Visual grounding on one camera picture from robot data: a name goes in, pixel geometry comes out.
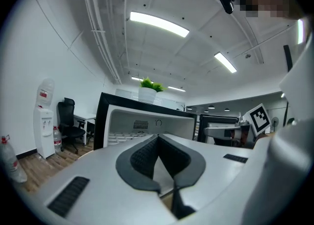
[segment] green leaves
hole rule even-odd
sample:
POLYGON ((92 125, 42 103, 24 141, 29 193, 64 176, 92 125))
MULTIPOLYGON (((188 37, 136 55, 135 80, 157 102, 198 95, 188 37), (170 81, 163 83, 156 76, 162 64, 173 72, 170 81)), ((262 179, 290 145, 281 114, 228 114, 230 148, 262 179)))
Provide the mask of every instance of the green leaves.
POLYGON ((166 88, 162 87, 162 84, 152 83, 149 78, 143 79, 143 81, 140 83, 140 87, 154 89, 157 92, 161 92, 161 91, 164 91, 166 89, 166 88))

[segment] black baseboard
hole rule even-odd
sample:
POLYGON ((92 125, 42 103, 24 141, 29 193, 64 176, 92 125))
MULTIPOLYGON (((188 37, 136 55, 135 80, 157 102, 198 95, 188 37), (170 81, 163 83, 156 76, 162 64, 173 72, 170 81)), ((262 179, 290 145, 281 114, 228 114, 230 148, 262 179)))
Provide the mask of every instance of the black baseboard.
POLYGON ((31 151, 24 152, 24 153, 21 153, 19 155, 16 155, 16 157, 17 157, 18 160, 20 160, 20 159, 25 158, 25 157, 27 157, 29 155, 32 155, 32 154, 34 154, 36 152, 37 152, 37 149, 34 149, 34 150, 31 150, 31 151))

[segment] white table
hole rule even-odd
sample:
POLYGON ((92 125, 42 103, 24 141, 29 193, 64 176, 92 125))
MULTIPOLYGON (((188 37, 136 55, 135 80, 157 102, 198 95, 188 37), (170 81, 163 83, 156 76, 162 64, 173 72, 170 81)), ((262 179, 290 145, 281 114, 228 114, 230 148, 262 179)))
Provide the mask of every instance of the white table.
POLYGON ((87 135, 87 122, 91 122, 91 123, 95 123, 95 118, 96 118, 96 114, 91 114, 91 113, 82 113, 82 112, 74 112, 74 117, 82 119, 85 121, 84 124, 84 131, 85 134, 83 136, 83 146, 86 145, 86 135, 87 135))

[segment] red label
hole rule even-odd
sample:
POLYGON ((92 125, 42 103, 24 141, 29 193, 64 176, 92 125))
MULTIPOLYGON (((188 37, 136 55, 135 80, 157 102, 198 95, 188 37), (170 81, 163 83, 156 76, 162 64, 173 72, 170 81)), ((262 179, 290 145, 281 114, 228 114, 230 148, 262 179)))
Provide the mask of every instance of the red label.
POLYGON ((39 95, 41 95, 42 97, 47 97, 47 94, 40 92, 39 95))

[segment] ceiling light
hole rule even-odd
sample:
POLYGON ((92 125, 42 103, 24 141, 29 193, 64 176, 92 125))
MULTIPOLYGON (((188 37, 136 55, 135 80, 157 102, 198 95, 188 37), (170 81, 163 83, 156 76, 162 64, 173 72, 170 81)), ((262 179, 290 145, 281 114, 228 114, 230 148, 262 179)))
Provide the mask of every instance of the ceiling light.
POLYGON ((184 89, 178 89, 178 88, 174 88, 174 87, 171 87, 171 86, 168 86, 168 88, 169 88, 169 89, 175 89, 175 90, 179 90, 179 91, 183 91, 183 92, 185 92, 185 90, 184 90, 184 89))
POLYGON ((189 34, 190 32, 187 29, 182 28, 179 25, 176 25, 172 22, 166 21, 164 19, 152 16, 152 15, 131 12, 130 20, 135 21, 135 22, 140 22, 140 23, 146 23, 146 24, 153 25, 159 28, 163 28, 165 30, 173 32, 174 34, 178 34, 182 37, 186 37, 187 34, 189 34))
POLYGON ((301 19, 298 20, 298 44, 303 42, 303 21, 301 19))
POLYGON ((233 67, 233 65, 220 52, 215 54, 214 57, 217 58, 218 61, 220 61, 223 65, 225 65, 231 73, 236 72, 236 69, 233 67))
POLYGON ((137 80, 137 81, 141 81, 141 82, 143 81, 143 79, 141 79, 141 78, 136 78, 136 77, 132 77, 132 79, 133 79, 133 80, 137 80))

